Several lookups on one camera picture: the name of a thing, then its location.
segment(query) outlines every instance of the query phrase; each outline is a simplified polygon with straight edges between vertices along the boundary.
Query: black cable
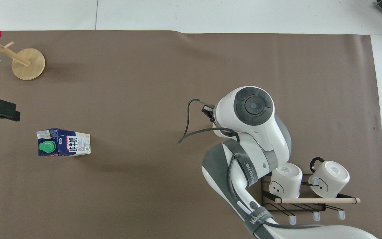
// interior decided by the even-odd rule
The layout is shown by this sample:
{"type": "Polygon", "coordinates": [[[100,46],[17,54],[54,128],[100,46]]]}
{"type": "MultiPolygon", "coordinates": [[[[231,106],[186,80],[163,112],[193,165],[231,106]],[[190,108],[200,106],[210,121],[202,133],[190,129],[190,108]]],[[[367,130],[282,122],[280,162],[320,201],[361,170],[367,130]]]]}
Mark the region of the black cable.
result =
{"type": "Polygon", "coordinates": [[[192,99],[192,100],[190,100],[190,102],[188,102],[188,107],[187,107],[187,126],[185,127],[184,136],[187,134],[187,131],[188,131],[188,124],[190,123],[190,104],[193,101],[200,101],[200,100],[199,99],[192,99]]]}
{"type": "Polygon", "coordinates": [[[235,136],[235,138],[237,139],[237,142],[238,143],[240,142],[240,138],[238,136],[238,133],[235,132],[234,130],[232,130],[230,128],[224,128],[224,127],[213,127],[213,128],[206,128],[206,129],[202,129],[202,130],[197,130],[197,131],[194,131],[194,132],[189,133],[187,135],[184,135],[181,139],[178,140],[177,144],[180,145],[182,143],[182,141],[186,137],[189,137],[189,136],[197,134],[197,133],[203,133],[203,132],[212,131],[212,130],[225,130],[225,131],[229,131],[229,132],[231,132],[233,134],[233,136],[235,136]]]}
{"type": "Polygon", "coordinates": [[[274,223],[270,223],[267,221],[264,221],[263,224],[270,226],[270,227],[276,227],[276,228],[282,228],[282,229],[306,229],[306,228],[314,228],[314,227],[323,227],[323,225],[316,225],[316,224],[309,224],[309,225],[278,225],[274,223]]]}

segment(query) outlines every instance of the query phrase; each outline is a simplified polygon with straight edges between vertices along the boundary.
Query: wooden mug tree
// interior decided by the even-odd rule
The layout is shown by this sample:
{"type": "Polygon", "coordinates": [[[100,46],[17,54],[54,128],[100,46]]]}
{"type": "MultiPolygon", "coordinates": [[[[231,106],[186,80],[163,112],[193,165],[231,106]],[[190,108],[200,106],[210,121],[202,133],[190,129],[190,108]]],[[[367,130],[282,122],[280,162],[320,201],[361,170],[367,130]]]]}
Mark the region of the wooden mug tree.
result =
{"type": "Polygon", "coordinates": [[[19,53],[15,53],[8,49],[13,44],[14,42],[10,42],[7,45],[0,44],[0,53],[4,53],[13,59],[11,68],[15,76],[22,80],[33,80],[38,77],[45,68],[44,55],[39,50],[33,48],[23,49],[19,53]]]}

